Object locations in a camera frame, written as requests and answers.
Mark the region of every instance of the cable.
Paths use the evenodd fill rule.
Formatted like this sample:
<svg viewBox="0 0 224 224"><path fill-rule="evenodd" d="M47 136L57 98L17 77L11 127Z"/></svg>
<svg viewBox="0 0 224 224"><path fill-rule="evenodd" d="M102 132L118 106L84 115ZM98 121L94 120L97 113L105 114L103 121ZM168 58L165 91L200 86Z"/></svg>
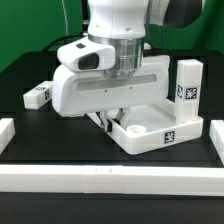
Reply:
<svg viewBox="0 0 224 224"><path fill-rule="evenodd" d="M65 0L62 0L62 6L64 11L64 17L65 17L65 29L66 29L66 35L69 35L69 29L68 29L68 14L66 10Z"/></svg>
<svg viewBox="0 0 224 224"><path fill-rule="evenodd" d="M145 29L146 29L146 36L149 39L149 44L151 45L151 49L153 50L154 49L154 45L153 45L153 42L152 42L150 29L149 29L150 19L151 19L151 12L152 12L152 2L153 2L153 0L149 0L149 3L148 3L147 13L146 13L146 26L145 26L146 28Z"/></svg>
<svg viewBox="0 0 224 224"><path fill-rule="evenodd" d="M83 34L72 34L72 35L68 35L68 36L64 36L64 37L60 37L60 38L57 38L56 40L52 41L50 44L48 44L46 47L44 47L42 49L42 51L48 51L51 47L55 46L55 45L58 45L58 43L60 41L64 41L64 40L69 40L69 39L72 39L72 38L78 38L78 37L83 37Z"/></svg>

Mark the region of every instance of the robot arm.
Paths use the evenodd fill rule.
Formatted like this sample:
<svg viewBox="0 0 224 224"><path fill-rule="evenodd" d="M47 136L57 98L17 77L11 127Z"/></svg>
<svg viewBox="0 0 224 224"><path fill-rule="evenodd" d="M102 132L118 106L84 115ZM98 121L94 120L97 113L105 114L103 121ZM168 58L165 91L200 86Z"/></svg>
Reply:
<svg viewBox="0 0 224 224"><path fill-rule="evenodd" d="M161 24L165 12L177 1L180 2L154 0L152 23ZM142 56L148 3L149 0L89 0L88 37L58 50L62 65L54 76L53 106L61 116L166 99L169 57Z"/></svg>

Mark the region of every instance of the white box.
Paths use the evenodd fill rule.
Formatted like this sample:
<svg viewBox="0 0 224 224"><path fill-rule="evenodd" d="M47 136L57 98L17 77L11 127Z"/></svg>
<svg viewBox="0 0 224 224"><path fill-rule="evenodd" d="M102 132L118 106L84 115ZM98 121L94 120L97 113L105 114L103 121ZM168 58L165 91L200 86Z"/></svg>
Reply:
<svg viewBox="0 0 224 224"><path fill-rule="evenodd" d="M23 95L26 109L38 110L52 98L53 82L45 81Z"/></svg>

